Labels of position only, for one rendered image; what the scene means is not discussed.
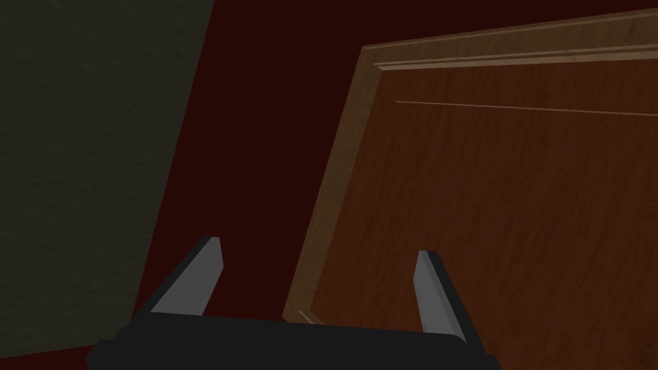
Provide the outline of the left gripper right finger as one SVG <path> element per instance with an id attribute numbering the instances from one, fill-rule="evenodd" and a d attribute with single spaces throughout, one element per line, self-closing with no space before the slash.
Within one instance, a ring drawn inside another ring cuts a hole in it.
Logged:
<path id="1" fill-rule="evenodd" d="M 481 339 L 435 251 L 419 251 L 413 276 L 423 331 L 459 337 L 467 344 Z"/>

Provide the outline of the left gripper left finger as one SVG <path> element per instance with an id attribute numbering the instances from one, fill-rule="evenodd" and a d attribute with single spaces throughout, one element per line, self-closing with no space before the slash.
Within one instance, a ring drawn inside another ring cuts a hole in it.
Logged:
<path id="1" fill-rule="evenodd" d="M 202 315 L 223 269 L 220 238 L 203 237 L 146 299 L 134 317 L 154 312 Z"/>

